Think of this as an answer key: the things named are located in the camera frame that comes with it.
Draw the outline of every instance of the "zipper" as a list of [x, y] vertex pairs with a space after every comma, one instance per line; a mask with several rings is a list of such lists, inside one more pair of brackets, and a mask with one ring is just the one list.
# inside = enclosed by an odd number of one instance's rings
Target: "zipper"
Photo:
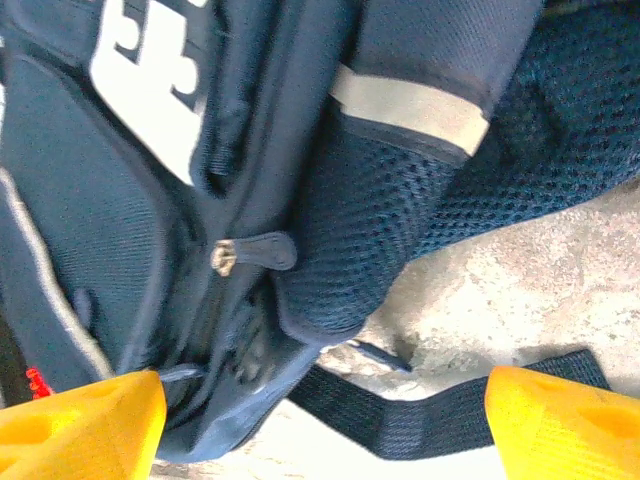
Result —
[[228, 277], [238, 263], [284, 271], [292, 269], [297, 259], [294, 241], [285, 232], [277, 231], [219, 240], [211, 253], [211, 267], [221, 277]]

